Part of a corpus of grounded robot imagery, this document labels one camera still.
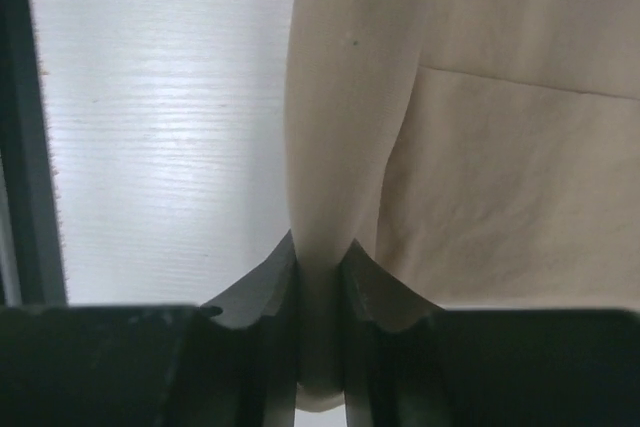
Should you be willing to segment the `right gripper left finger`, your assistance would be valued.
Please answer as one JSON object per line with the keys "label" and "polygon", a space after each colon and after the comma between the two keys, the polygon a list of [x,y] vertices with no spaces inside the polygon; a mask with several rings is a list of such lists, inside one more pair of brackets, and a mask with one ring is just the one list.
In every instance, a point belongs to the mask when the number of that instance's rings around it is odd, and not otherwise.
{"label": "right gripper left finger", "polygon": [[5,426],[290,426],[297,272],[283,238],[206,304],[1,312]]}

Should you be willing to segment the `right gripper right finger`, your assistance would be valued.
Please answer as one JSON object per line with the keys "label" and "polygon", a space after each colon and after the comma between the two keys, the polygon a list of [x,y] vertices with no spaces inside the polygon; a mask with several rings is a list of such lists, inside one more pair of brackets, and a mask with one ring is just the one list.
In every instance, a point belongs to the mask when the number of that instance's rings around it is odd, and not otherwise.
{"label": "right gripper right finger", "polygon": [[639,316],[445,309],[353,244],[341,266],[351,426],[635,426]]}

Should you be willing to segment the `beige t shirt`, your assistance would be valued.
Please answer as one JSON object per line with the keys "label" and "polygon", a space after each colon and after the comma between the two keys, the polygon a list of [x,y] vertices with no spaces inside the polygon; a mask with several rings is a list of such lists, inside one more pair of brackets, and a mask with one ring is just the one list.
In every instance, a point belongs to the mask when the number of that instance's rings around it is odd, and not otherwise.
{"label": "beige t shirt", "polygon": [[297,406],[342,403],[353,241],[448,306],[639,305],[639,0],[294,0]]}

